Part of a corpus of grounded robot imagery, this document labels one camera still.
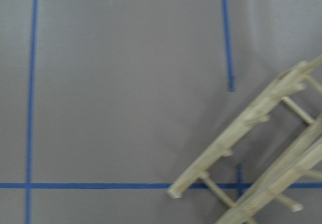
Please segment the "wooden dish rack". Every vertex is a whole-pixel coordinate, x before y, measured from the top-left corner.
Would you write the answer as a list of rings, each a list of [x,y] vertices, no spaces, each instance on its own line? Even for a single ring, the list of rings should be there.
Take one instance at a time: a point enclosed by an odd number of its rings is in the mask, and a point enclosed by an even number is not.
[[[321,94],[321,82],[312,73],[321,57],[301,61],[276,76],[224,128],[210,145],[167,189],[178,199],[194,184],[204,184],[226,206],[217,223],[254,223],[255,215],[273,201],[292,212],[302,210],[285,190],[303,177],[321,180],[321,112],[310,114],[299,103],[305,90]],[[254,170],[253,183],[236,200],[214,179],[215,165],[241,149],[241,160]]]

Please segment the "horizontal blue tape strip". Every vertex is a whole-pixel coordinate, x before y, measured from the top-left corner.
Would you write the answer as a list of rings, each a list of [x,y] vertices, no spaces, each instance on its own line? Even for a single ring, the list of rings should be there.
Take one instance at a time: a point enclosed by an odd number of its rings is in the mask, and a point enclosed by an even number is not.
[[[221,189],[247,189],[251,183],[220,183]],[[168,183],[1,183],[1,189],[168,189]],[[189,189],[207,189],[202,183],[192,184]],[[294,183],[290,189],[321,189],[321,183]]]

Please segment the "vertical blue tape strip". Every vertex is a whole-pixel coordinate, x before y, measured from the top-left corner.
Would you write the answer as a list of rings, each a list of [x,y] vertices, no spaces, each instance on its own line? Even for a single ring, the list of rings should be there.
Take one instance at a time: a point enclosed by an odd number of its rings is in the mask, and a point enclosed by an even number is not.
[[[33,108],[34,108],[34,80],[36,64],[38,0],[32,1],[32,22],[29,60],[28,84],[28,115],[27,115],[27,145],[26,145],[26,188],[25,188],[25,223],[31,223],[32,208],[32,162],[33,162]]]
[[[228,0],[221,0],[221,3],[222,3],[222,16],[223,16],[223,30],[224,30],[224,41],[225,41],[228,90],[230,92],[234,92],[235,91],[234,67],[233,67],[233,57],[232,57],[232,49],[231,49]],[[237,164],[237,166],[236,166],[236,190],[237,190],[237,197],[241,197],[241,195],[243,194],[243,190],[244,190],[243,189],[243,167],[242,167],[242,164]]]

